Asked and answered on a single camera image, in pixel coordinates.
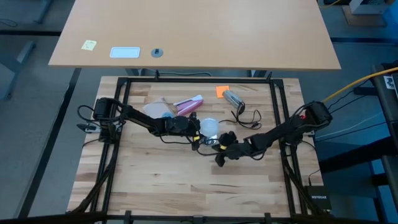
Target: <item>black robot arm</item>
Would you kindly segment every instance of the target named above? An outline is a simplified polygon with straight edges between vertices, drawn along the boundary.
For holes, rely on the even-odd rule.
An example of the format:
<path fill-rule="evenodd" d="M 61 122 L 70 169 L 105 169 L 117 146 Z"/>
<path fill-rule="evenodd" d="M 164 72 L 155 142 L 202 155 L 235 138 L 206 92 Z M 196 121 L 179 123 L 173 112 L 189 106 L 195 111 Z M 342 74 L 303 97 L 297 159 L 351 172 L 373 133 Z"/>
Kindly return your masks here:
<path fill-rule="evenodd" d="M 110 118 L 111 110 L 116 107 L 120 115 L 115 118 Z M 151 118 L 150 116 L 141 113 L 130 105 L 125 105 L 118 100 L 112 98 L 100 98 L 96 100 L 93 112 L 94 121 L 98 121 L 101 126 L 99 134 L 99 141 L 112 143 L 118 138 L 116 122 L 119 121 L 121 125 L 125 121 L 131 121 L 144 128 L 154 136 L 181 136 L 191 137 L 195 141 L 192 142 L 193 150 L 199 147 L 199 140 L 201 135 L 200 121 L 196 117 L 196 113 L 192 113 L 188 118 L 185 116 L 176 116 L 174 118 Z"/>
<path fill-rule="evenodd" d="M 305 110 L 305 115 L 300 115 L 303 110 Z M 222 134 L 219 144 L 213 146 L 213 149 L 220 152 L 215 161 L 220 167 L 223 167 L 225 157 L 239 159 L 249 156 L 255 160 L 262 159 L 263 156 L 260 158 L 255 158 L 255 156 L 264 155 L 274 141 L 281 139 L 286 144 L 298 144 L 303 138 L 303 133 L 324 128 L 330 124 L 331 120 L 331 114 L 323 103 L 312 102 L 303 105 L 281 125 L 267 133 L 246 137 L 241 143 L 236 140 L 236 135 L 232 131 Z"/>

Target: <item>wooden table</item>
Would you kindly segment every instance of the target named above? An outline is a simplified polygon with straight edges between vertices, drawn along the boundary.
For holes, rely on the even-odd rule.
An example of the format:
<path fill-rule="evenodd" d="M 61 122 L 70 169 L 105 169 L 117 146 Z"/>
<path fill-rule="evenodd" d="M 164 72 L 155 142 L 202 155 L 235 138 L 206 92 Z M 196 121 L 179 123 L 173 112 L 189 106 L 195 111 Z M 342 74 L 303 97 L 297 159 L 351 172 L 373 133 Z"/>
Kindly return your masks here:
<path fill-rule="evenodd" d="M 117 79 L 103 77 L 97 98 L 112 98 Z M 303 104 L 299 80 L 284 79 L 284 83 L 292 114 Z M 174 103 L 201 94 L 204 104 L 197 109 L 199 119 L 232 119 L 230 111 L 235 109 L 225 99 L 216 97 L 217 85 L 135 82 L 132 83 L 128 103 L 142 110 L 145 104 L 161 96 L 168 103 Z M 268 84 L 229 86 L 246 103 L 242 120 L 251 119 L 252 112 L 257 109 L 262 115 L 262 128 L 249 130 L 233 123 L 221 123 L 220 134 L 234 131 L 241 141 L 246 136 L 275 127 Z M 97 134 L 88 134 L 86 141 L 96 138 Z M 186 141 L 180 137 L 165 137 L 165 140 Z M 102 143 L 95 142 L 83 148 L 69 210 L 75 208 L 94 186 L 102 146 Z M 214 152 L 203 146 L 200 150 L 204 153 Z M 308 175 L 319 169 L 316 152 L 307 144 L 299 144 L 297 155 L 303 182 L 307 183 Z M 312 175 L 312 183 L 322 184 L 320 172 Z M 300 212 L 294 185 L 293 193 L 296 211 Z M 99 198 L 101 204 L 102 201 L 103 191 Z M 145 128 L 127 122 L 122 132 L 108 213 L 123 215 L 125 210 L 131 210 L 134 215 L 261 217 L 264 212 L 270 212 L 272 217 L 289 217 L 279 144 L 276 141 L 261 161 L 242 157 L 236 161 L 228 160 L 220 168 L 213 156 L 200 156 L 189 145 L 164 144 Z"/>
<path fill-rule="evenodd" d="M 141 53 L 110 58 L 113 47 Z M 340 69 L 315 0 L 76 0 L 50 65 Z"/>

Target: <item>clear cup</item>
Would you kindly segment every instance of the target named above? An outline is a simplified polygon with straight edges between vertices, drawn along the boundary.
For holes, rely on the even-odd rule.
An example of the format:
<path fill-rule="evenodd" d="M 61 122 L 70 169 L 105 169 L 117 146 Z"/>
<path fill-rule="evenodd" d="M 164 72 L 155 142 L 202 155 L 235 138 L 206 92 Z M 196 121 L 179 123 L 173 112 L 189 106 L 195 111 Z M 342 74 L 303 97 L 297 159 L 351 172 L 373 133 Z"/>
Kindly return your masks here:
<path fill-rule="evenodd" d="M 205 136 L 203 143 L 212 146 L 217 143 L 217 134 L 220 130 L 219 123 L 214 118 L 205 118 L 200 121 L 200 132 Z"/>

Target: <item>orange sticky note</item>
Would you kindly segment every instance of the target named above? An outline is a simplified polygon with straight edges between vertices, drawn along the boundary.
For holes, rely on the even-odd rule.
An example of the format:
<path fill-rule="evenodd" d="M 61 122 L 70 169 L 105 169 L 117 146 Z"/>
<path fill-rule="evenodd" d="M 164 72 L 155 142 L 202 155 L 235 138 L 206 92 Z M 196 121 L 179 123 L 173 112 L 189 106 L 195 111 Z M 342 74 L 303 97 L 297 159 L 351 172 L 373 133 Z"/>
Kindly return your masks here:
<path fill-rule="evenodd" d="M 225 90 L 229 90 L 229 86 L 216 86 L 217 98 L 224 98 L 223 93 Z"/>

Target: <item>pink object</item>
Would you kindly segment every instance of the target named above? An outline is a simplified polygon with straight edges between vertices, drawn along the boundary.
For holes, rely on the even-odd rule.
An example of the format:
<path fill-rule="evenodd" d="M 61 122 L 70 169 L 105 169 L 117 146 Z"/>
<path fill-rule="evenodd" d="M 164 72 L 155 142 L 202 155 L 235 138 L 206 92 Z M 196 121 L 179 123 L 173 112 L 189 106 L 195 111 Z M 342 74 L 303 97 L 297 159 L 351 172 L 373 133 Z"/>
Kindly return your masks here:
<path fill-rule="evenodd" d="M 179 103 L 174 103 L 174 105 L 177 106 L 178 110 L 177 116 L 182 116 L 187 113 L 191 113 L 202 104 L 203 104 L 203 97 L 201 95 L 197 95 L 193 98 L 183 100 Z"/>

